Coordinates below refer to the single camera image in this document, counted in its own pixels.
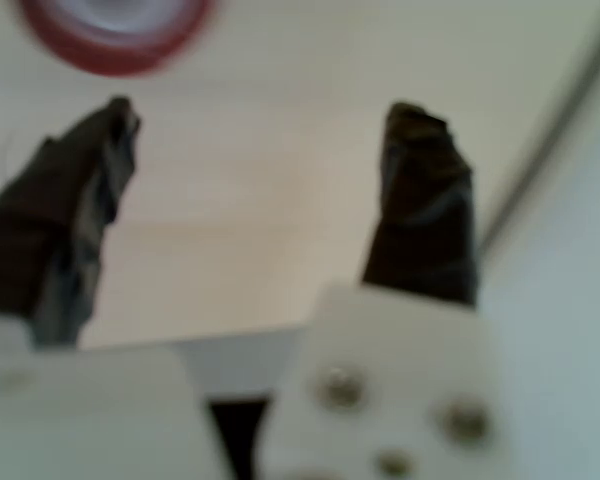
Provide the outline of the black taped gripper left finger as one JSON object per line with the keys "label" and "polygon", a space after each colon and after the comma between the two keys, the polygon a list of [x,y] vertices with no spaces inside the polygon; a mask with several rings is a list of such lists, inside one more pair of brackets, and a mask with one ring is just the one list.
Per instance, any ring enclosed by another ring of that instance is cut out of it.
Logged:
{"label": "black taped gripper left finger", "polygon": [[93,314],[107,229],[135,173],[140,117],[112,98],[47,137],[0,191],[0,325],[74,346]]}

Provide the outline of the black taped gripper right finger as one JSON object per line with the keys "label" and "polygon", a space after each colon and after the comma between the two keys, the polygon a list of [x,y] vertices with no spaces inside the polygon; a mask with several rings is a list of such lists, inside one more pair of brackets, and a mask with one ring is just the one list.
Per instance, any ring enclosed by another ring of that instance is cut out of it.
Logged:
{"label": "black taped gripper right finger", "polygon": [[506,479],[510,430],[476,314],[469,166],[446,124],[394,105],[357,286],[318,299],[264,419],[268,479]]}

